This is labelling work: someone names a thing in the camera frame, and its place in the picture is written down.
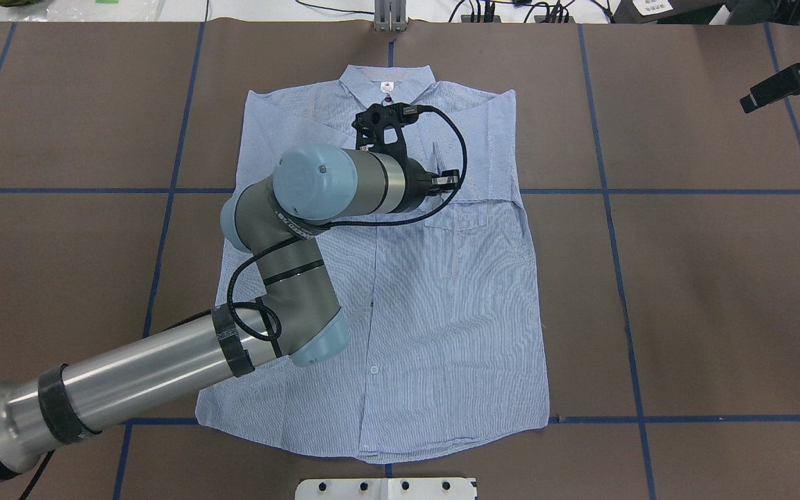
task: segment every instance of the white mounting plate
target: white mounting plate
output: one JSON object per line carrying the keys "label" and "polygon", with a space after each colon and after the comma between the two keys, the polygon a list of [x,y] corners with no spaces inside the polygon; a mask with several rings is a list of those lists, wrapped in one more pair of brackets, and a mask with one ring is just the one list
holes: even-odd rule
{"label": "white mounting plate", "polygon": [[475,478],[304,480],[295,490],[295,500],[477,500],[476,484]]}

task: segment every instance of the cable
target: cable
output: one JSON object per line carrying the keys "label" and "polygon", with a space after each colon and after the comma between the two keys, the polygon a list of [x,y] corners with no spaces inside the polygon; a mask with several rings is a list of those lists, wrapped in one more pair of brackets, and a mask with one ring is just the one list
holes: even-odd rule
{"label": "cable", "polygon": [[441,117],[444,122],[453,129],[453,132],[458,137],[458,144],[461,145],[461,174],[458,175],[458,184],[456,185],[453,192],[450,193],[450,196],[447,196],[447,199],[444,200],[440,205],[437,206],[434,210],[431,210],[425,215],[419,215],[418,217],[413,217],[412,219],[403,219],[403,221],[381,221],[381,222],[366,222],[366,221],[336,221],[336,222],[327,222],[324,225],[319,226],[320,228],[334,228],[338,226],[365,226],[365,227],[382,227],[382,226],[403,226],[406,224],[412,224],[413,222],[424,221],[426,218],[431,217],[437,212],[440,212],[445,206],[449,205],[453,198],[456,196],[459,190],[461,190],[461,185],[465,181],[465,174],[467,173],[467,146],[465,146],[465,139],[461,136],[461,132],[458,132],[458,127],[455,126],[453,120],[450,120],[450,117],[447,117],[447,114],[438,110],[433,106],[423,106],[419,105],[419,113],[435,113],[438,117]]}
{"label": "cable", "polygon": [[228,306],[228,312],[231,314],[236,326],[239,326],[239,329],[258,340],[271,342],[279,339],[283,332],[283,325],[280,323],[280,317],[276,315],[274,310],[270,309],[270,307],[267,307],[263,303],[242,304],[246,306],[245,309],[257,310],[259,313],[270,316],[271,325],[274,327],[274,332],[272,335],[264,335],[264,333],[256,332],[253,327],[245,324],[245,322],[242,321],[242,318],[239,317],[239,314],[236,313],[236,306],[239,304],[234,303],[233,301],[233,292],[234,287],[236,286],[236,281],[239,279],[239,275],[242,274],[242,272],[246,270],[248,266],[251,266],[257,262],[258,259],[261,259],[261,257],[266,256],[268,253],[276,252],[280,248],[288,247],[290,244],[295,243],[296,241],[301,241],[301,238],[297,236],[292,236],[289,238],[287,237],[286,240],[280,241],[277,244],[273,244],[273,246],[267,247],[264,250],[255,253],[254,256],[250,257],[248,260],[245,260],[245,262],[243,262],[241,265],[239,265],[239,267],[236,268],[236,270],[234,270],[233,275],[231,275],[231,281],[228,282],[228,292],[226,293],[226,306]]}
{"label": "cable", "polygon": [[[450,14],[450,19],[447,20],[447,22],[453,22],[453,18],[455,17],[455,13],[458,12],[458,7],[461,7],[461,4],[463,4],[464,2],[465,2],[465,0],[458,0],[458,3],[456,4],[455,8],[453,9],[453,13]],[[474,6],[472,4],[471,13],[473,13],[473,12],[474,12]]]}
{"label": "cable", "polygon": [[527,22],[527,20],[530,19],[530,14],[533,13],[533,10],[539,6],[545,7],[545,19],[543,19],[541,22],[543,23],[569,22],[569,9],[567,7],[572,6],[572,3],[574,2],[575,0],[571,0],[569,1],[568,4],[566,4],[566,6],[560,3],[560,0],[558,0],[558,2],[555,3],[553,6],[550,6],[549,3],[547,2],[534,3],[533,6],[530,7],[530,10],[528,10],[528,12],[526,13],[526,17],[524,17],[524,22]]}
{"label": "cable", "polygon": [[603,4],[597,2],[597,0],[588,0],[588,2],[596,4],[597,8],[599,8],[601,12],[603,12],[603,15],[607,16],[607,20],[609,20],[610,24],[613,24],[613,11],[610,10],[610,0],[607,0],[606,7],[604,7]]}
{"label": "cable", "polygon": [[29,498],[29,494],[32,493],[33,488],[35,488],[35,484],[39,482],[39,478],[41,478],[42,473],[45,472],[45,467],[48,466],[48,462],[51,462],[52,455],[54,455],[54,450],[45,454],[45,458],[42,459],[42,463],[39,463],[38,468],[35,469],[33,478],[29,480],[29,484],[26,485],[26,489],[23,490],[23,494],[20,495],[19,500],[27,500]]}
{"label": "cable", "polygon": [[538,7],[538,6],[545,7],[545,17],[547,18],[549,16],[549,14],[551,13],[551,10],[550,10],[551,6],[549,6],[549,3],[547,3],[547,2],[536,2],[536,3],[533,4],[533,6],[530,7],[530,10],[527,10],[526,17],[524,17],[524,22],[527,22],[528,20],[530,20],[530,14],[533,13],[533,10],[535,10],[536,7]]}
{"label": "cable", "polygon": [[[252,306],[253,305],[257,305],[257,304],[255,304],[255,303],[234,303],[234,305],[235,305],[236,309],[253,309]],[[187,325],[187,323],[190,323],[190,321],[196,321],[197,319],[200,319],[200,317],[206,317],[206,316],[209,316],[210,314],[212,314],[212,310],[211,309],[201,310],[197,314],[194,314],[193,316],[185,317],[185,319],[182,319],[181,321],[178,321],[174,325],[171,325],[171,326],[167,327],[165,330],[171,330],[172,328],[177,328],[178,326],[181,326],[181,325]]]}
{"label": "cable", "polygon": [[300,6],[310,7],[313,9],[322,9],[322,10],[331,10],[334,13],[346,13],[346,14],[369,14],[375,15],[375,12],[370,12],[369,10],[352,10],[352,9],[336,9],[335,7],[326,7],[326,6],[315,6],[313,3],[302,2],[302,0],[295,0],[295,3],[299,4]]}

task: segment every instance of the shirt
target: shirt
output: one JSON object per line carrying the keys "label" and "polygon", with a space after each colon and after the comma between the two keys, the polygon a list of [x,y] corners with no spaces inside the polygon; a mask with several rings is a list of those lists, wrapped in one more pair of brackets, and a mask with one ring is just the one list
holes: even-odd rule
{"label": "shirt", "polygon": [[[348,67],[337,81],[249,92],[236,189],[266,179],[286,149],[352,149],[355,114],[393,102],[445,111],[467,143],[467,178],[453,202],[400,227],[339,227],[317,243],[351,332],[330,360],[282,357],[199,393],[197,419],[247,440],[309,456],[369,463],[434,458],[540,428],[549,389],[535,254],[515,167],[515,93],[436,82],[430,67]],[[433,113],[403,128],[410,158],[461,168],[453,131]],[[434,208],[362,217],[405,219]],[[224,245],[217,303],[249,257]],[[264,294],[242,275],[235,300]]]}

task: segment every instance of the brown table surface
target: brown table surface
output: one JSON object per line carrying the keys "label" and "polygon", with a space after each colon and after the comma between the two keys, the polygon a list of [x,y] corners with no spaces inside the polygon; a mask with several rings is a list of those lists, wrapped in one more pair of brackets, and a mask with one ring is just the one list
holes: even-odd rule
{"label": "brown table surface", "polygon": [[[0,380],[210,306],[245,92],[347,64],[517,90],[553,423],[381,467],[196,424],[194,397],[55,453],[34,498],[291,499],[463,475],[505,498],[800,499],[800,60],[790,26],[0,24]],[[0,485],[16,498],[29,475]]]}

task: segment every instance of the shirt collar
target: shirt collar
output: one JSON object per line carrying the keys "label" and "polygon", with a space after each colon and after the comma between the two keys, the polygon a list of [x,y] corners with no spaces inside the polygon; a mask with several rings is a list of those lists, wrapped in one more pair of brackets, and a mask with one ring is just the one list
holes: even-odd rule
{"label": "shirt collar", "polygon": [[390,92],[394,102],[412,103],[434,85],[431,66],[425,67],[369,67],[348,66],[339,78],[347,91],[351,92],[362,105],[381,104],[386,92],[380,89],[380,82],[394,82]]}

